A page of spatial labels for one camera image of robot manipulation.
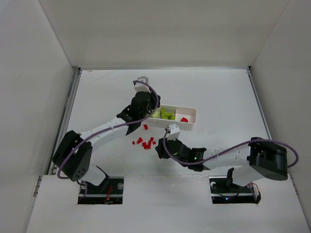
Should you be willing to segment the lime green 2x2 lego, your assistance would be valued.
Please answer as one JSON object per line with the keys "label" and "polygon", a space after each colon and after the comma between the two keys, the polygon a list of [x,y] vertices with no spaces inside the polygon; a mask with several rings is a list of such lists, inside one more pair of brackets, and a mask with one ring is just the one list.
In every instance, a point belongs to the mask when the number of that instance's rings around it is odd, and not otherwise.
{"label": "lime green 2x2 lego", "polygon": [[150,118],[160,118],[160,108],[157,108],[154,113],[150,116]]}

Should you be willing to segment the lime green 2x4 lego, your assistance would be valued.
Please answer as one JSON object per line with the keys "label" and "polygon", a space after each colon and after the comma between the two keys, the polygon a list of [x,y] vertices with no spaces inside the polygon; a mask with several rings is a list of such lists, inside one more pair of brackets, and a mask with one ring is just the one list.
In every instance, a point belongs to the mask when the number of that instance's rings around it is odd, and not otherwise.
{"label": "lime green 2x4 lego", "polygon": [[174,112],[167,112],[165,108],[161,108],[160,111],[161,111],[160,113],[161,119],[175,120]]}

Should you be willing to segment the red lego pile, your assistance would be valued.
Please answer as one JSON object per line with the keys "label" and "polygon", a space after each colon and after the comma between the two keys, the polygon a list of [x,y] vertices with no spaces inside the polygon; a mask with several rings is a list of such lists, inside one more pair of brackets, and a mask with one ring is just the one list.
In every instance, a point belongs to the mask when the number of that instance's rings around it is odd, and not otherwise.
{"label": "red lego pile", "polygon": [[137,140],[132,141],[133,145],[141,145],[145,150],[150,150],[152,146],[156,145],[154,137],[142,138],[139,137]]}

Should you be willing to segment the red round lego piece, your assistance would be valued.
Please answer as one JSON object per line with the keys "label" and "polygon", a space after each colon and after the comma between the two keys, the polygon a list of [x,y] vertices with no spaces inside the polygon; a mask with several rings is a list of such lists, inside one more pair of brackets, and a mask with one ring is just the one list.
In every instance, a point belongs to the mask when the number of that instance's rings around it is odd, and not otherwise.
{"label": "red round lego piece", "polygon": [[188,120],[187,120],[185,117],[181,118],[180,121],[181,121],[181,122],[188,122]]}

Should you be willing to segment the white three-compartment tray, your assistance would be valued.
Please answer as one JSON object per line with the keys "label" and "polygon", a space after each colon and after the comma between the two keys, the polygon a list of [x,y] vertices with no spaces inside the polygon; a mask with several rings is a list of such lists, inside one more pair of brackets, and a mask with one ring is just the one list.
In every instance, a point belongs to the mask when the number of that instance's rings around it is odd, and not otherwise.
{"label": "white three-compartment tray", "polygon": [[176,124],[181,130],[190,131],[196,123],[196,114],[195,108],[160,105],[146,123],[158,128]]}

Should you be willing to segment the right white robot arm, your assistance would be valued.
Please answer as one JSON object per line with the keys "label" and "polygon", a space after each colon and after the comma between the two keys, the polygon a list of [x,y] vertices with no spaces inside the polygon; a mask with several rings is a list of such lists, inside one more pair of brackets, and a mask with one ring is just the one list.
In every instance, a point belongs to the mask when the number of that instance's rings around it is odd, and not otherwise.
{"label": "right white robot arm", "polygon": [[260,137],[253,137],[242,145],[221,152],[189,148],[178,139],[161,138],[155,150],[160,159],[172,158],[196,172],[228,167],[228,181],[239,186],[262,178],[274,181],[288,178],[286,148]]}

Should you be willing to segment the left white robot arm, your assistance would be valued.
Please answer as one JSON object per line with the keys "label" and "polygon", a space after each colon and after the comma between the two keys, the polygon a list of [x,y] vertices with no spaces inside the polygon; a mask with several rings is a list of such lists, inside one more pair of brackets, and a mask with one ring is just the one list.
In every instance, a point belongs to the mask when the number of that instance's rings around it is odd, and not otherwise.
{"label": "left white robot arm", "polygon": [[159,105],[160,96],[154,91],[137,92],[131,104],[106,124],[82,133],[73,130],[67,132],[52,162],[71,181],[81,180],[104,190],[110,178],[100,167],[90,164],[92,152],[112,140],[134,132]]}

